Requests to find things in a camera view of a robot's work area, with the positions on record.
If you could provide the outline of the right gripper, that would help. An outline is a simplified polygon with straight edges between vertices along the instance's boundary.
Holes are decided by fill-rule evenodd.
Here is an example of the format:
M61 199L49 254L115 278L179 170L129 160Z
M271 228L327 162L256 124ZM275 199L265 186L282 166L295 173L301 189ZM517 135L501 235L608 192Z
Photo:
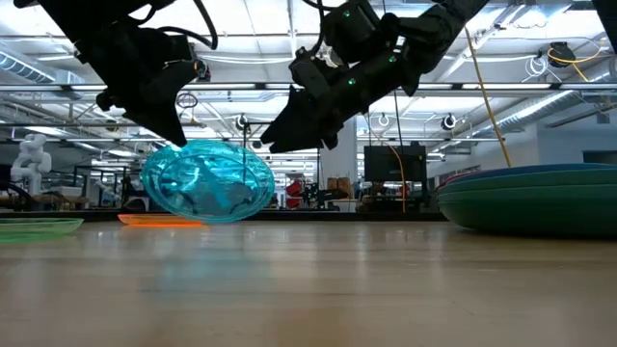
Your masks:
M347 120L405 83L405 65L403 56L391 49L348 68L302 59L292 72L304 89L289 90L286 106L260 141L272 144L272 153L334 149Z

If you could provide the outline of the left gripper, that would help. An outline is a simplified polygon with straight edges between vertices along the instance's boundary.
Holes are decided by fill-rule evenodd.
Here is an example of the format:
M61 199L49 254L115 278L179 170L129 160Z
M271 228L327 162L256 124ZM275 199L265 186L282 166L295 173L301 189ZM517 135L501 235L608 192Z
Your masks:
M90 65L106 89L96 97L103 111L124 117L176 146L185 146L181 90L202 75L202 62L188 38L172 29L113 23L75 43L77 58Z

